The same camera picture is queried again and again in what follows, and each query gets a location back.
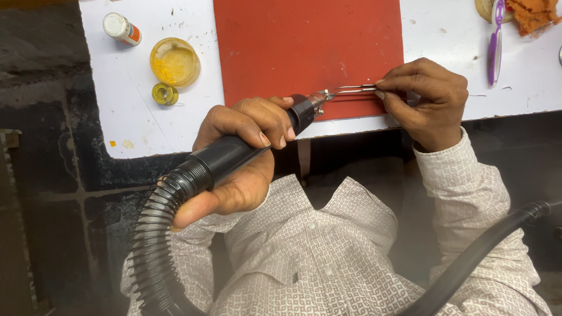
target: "shirt sleeve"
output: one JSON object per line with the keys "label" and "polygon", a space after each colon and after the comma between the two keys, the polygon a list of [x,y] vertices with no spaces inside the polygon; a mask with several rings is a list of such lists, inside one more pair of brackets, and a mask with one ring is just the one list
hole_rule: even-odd
{"label": "shirt sleeve", "polygon": [[[212,255],[209,250],[213,236],[215,233],[226,233],[231,230],[242,217],[263,207],[268,197],[269,191],[262,204],[253,211],[230,215],[211,214],[187,226],[181,232],[168,232],[174,266],[185,287],[185,294],[201,310],[208,312],[213,302],[214,276]],[[140,294],[134,293],[137,286],[132,285],[135,279],[130,276],[133,273],[130,269],[132,261],[128,260],[131,256],[132,253],[127,256],[123,264],[121,293],[131,298],[127,315],[141,316],[139,307],[142,301],[137,301]]]}
{"label": "shirt sleeve", "polygon": [[[433,283],[486,229],[507,215],[510,198],[494,166],[480,164],[463,129],[461,141],[418,158],[428,195],[435,198],[433,225],[442,254],[430,273]],[[532,286],[540,282],[518,229],[478,265],[448,308],[478,315],[551,315]]]}

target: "black handle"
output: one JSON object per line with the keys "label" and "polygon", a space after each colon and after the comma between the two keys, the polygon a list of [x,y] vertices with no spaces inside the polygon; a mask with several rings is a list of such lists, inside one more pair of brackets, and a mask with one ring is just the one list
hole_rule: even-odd
{"label": "black handle", "polygon": [[[287,110],[287,114],[293,125],[295,135],[299,135],[314,121],[314,105],[301,94],[293,94],[291,97],[294,104]],[[212,190],[215,184],[220,183],[269,148],[271,146],[256,148],[248,145],[239,136],[224,136],[187,156],[187,159],[199,161],[212,175],[212,181],[208,188],[208,190]]]}

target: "purple handle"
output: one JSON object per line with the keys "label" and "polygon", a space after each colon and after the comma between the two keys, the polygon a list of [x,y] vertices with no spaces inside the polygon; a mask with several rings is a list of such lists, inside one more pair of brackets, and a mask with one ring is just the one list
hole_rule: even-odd
{"label": "purple handle", "polygon": [[496,31],[490,37],[490,46],[488,47],[488,82],[490,87],[495,87],[498,77],[500,76],[501,66],[501,23],[504,20],[505,2],[497,0],[493,5],[493,24]]}

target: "fingernail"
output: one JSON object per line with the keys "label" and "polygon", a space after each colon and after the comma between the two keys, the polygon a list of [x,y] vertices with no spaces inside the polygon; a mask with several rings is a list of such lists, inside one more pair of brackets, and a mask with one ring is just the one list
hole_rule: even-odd
{"label": "fingernail", "polygon": [[181,231],[183,230],[183,228],[177,228],[176,226],[172,225],[172,226],[170,226],[170,230],[171,230],[173,233],[179,233],[179,232],[181,232]]}
{"label": "fingernail", "polygon": [[279,142],[279,147],[285,148],[287,142],[285,141],[285,136],[281,136],[281,141]]}
{"label": "fingernail", "polygon": [[294,129],[292,127],[290,127],[289,130],[287,131],[287,136],[289,137],[289,140],[293,140],[295,137],[297,137],[294,134]]}
{"label": "fingernail", "polygon": [[379,97],[381,100],[384,100],[384,92],[378,90],[378,91],[375,91],[375,94],[376,94],[377,97]]}
{"label": "fingernail", "polygon": [[264,133],[260,132],[260,138],[261,138],[261,142],[264,143],[265,147],[271,145],[271,142],[267,137],[265,137]]}

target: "bottle label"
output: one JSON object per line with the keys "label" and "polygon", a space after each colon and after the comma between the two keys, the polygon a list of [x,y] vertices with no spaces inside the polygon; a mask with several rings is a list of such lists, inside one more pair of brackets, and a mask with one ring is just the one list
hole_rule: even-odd
{"label": "bottle label", "polygon": [[129,22],[129,35],[127,35],[127,37],[125,39],[122,39],[121,41],[127,45],[133,45],[132,41],[138,42],[140,40],[140,33],[141,31],[139,31],[136,26]]}

